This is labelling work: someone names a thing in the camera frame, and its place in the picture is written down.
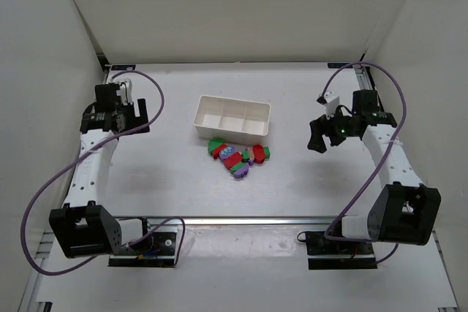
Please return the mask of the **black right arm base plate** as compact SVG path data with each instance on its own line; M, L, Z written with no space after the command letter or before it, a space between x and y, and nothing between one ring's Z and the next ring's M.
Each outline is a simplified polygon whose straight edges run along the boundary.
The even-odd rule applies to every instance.
M377 268L371 243L330 241L324 232L299 232L299 243L306 245L309 270L370 270Z

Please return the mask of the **red double half-round lego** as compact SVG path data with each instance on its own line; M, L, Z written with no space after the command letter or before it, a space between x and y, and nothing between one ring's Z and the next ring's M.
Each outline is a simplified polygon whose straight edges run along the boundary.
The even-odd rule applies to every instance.
M230 171L230 168L240 161L242 161L241 153L235 152L231 157L224 160L224 166Z

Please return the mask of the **red oval flower lego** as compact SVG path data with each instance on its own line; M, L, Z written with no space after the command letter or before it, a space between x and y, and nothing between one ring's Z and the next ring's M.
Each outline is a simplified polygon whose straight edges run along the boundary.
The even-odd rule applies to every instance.
M250 164L262 164L266 160L265 149L261 145L254 145L248 152Z

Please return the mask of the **aluminium frame rail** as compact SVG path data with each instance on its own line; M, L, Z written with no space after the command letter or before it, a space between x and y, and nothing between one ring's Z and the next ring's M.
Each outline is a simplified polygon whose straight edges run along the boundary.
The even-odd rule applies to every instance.
M184 222L189 226L223 226L223 225L326 225L335 219L334 216L211 216L185 217Z

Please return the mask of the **green top lego brick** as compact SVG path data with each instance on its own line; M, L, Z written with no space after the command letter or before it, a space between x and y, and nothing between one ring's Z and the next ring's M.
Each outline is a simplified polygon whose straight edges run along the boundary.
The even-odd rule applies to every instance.
M222 138L212 138L208 141L208 147L210 149L218 148L221 144L224 144L224 140Z

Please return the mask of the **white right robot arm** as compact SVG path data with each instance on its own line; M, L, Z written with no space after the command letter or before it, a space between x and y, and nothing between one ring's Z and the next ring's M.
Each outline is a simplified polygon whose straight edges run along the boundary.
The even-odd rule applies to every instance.
M350 137L359 138L375 165L373 178L382 186L368 213L343 213L326 229L333 241L387 242L424 246L429 241L441 195L417 176L400 143L398 124L391 113L380 109L377 92L352 94L352 109L343 114L339 96L326 91L317 100L325 114L310 122L308 149L326 152L325 141L338 146Z

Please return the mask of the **purple oval flower lego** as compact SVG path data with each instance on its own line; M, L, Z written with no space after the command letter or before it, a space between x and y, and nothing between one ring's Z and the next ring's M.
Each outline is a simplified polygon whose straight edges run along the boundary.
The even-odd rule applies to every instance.
M219 159L221 161L224 161L231 157L234 153L236 152L236 149L234 146L228 145L226 146L219 154Z

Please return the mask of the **red half-round lego brick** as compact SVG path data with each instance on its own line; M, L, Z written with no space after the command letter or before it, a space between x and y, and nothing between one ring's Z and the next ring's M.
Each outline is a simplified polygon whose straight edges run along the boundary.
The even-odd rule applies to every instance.
M230 146L222 144L213 152L215 159L225 160L230 155Z

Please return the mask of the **white three-compartment tray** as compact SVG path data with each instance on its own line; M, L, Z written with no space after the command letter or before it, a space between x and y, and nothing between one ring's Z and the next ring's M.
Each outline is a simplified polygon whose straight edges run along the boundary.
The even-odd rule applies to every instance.
M194 127L200 137L254 145L267 140L271 105L242 99L202 95Z

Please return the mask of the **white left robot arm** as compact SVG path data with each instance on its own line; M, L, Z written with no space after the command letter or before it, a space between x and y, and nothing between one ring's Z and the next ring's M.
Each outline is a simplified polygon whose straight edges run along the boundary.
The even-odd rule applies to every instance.
M146 233L142 219L119 221L103 206L116 135L148 122L146 101L132 100L128 78L96 85L95 102L83 112L80 155L64 204L49 215L49 224L68 258L118 254Z

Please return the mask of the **green square lego brick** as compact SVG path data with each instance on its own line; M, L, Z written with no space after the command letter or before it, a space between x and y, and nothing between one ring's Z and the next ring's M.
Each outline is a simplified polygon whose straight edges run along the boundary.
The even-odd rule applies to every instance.
M263 150L264 150L265 158L269 159L271 157L271 152L270 152L269 147L264 147Z

